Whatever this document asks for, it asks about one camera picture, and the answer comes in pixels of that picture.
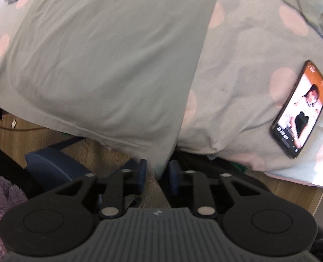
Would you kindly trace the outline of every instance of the ribbed plastic surface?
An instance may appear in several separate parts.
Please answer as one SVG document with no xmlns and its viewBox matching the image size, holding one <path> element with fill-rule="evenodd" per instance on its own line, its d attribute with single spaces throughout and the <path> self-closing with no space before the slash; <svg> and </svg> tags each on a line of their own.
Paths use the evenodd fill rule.
<svg viewBox="0 0 323 262">
<path fill-rule="evenodd" d="M 308 252 L 290 257 L 262 257 L 233 244 L 213 220 L 189 209 L 129 209 L 104 220 L 78 248 L 59 256 L 34 258 L 10 253 L 3 262 L 315 262 Z"/>
</svg>

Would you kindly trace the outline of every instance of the circular cap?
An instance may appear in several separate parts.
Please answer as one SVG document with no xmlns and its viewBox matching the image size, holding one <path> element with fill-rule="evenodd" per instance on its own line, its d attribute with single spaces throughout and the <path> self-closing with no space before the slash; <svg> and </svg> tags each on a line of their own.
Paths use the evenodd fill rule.
<svg viewBox="0 0 323 262">
<path fill-rule="evenodd" d="M 107 217 L 112 217 L 119 213 L 119 210 L 115 207 L 105 207 L 101 210 L 101 213 Z"/>
<path fill-rule="evenodd" d="M 198 208 L 197 212 L 201 215 L 213 215 L 215 214 L 215 209 L 209 206 L 203 206 Z"/>
<path fill-rule="evenodd" d="M 23 220 L 24 227 L 33 233 L 49 233 L 61 227 L 63 215 L 52 210 L 38 210 L 28 214 Z"/>
<path fill-rule="evenodd" d="M 291 228 L 293 220 L 286 213 L 277 210 L 263 210 L 252 216 L 253 225 L 266 233 L 284 233 Z"/>
</svg>

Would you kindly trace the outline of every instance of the metal rivet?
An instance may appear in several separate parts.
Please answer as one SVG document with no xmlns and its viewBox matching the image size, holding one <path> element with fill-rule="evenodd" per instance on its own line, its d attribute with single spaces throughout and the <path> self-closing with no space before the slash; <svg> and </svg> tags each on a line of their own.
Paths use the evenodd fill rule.
<svg viewBox="0 0 323 262">
<path fill-rule="evenodd" d="M 221 173 L 220 176 L 223 178 L 229 178 L 232 175 L 230 173 Z"/>
<path fill-rule="evenodd" d="M 111 216 L 117 215 L 119 213 L 119 210 L 115 207 L 105 207 L 101 210 L 101 213 L 102 215 L 111 217 Z"/>
<path fill-rule="evenodd" d="M 197 212 L 201 215 L 213 215 L 215 214 L 215 209 L 209 206 L 203 206 L 198 208 Z"/>
</svg>

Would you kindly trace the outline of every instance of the phone screen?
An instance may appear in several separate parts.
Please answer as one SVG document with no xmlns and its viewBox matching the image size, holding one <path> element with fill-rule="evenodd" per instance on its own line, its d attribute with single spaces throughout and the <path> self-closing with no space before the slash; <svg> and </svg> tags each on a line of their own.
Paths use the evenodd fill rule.
<svg viewBox="0 0 323 262">
<path fill-rule="evenodd" d="M 323 107 L 323 76 L 307 61 L 290 98 L 271 126 L 278 144 L 296 158 L 311 134 Z"/>
</svg>

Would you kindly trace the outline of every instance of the wood surface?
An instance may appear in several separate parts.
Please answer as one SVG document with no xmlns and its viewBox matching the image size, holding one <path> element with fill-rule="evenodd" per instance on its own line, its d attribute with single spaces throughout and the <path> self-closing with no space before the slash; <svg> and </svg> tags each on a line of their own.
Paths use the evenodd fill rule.
<svg viewBox="0 0 323 262">
<path fill-rule="evenodd" d="M 6 131 L 0 129 L 0 149 L 13 158 L 22 167 L 26 166 L 24 155 L 32 150 L 38 150 L 70 137 L 47 128 L 16 118 L 7 114 L 0 121 L 0 126 L 11 128 L 12 121 L 16 119 L 16 129 L 40 128 L 34 131 Z M 88 169 L 99 176 L 107 176 L 119 168 L 130 158 L 113 150 L 108 150 L 99 142 L 86 139 L 63 150 Z M 276 195 L 288 201 L 298 204 L 314 214 L 323 196 L 323 189 L 300 185 L 288 181 L 270 178 L 264 173 L 250 171 L 249 175 L 259 179 Z M 142 207 L 165 208 L 169 204 L 162 193 L 161 188 L 154 179 L 153 172 L 147 176 L 146 192 L 143 195 Z"/>
</svg>

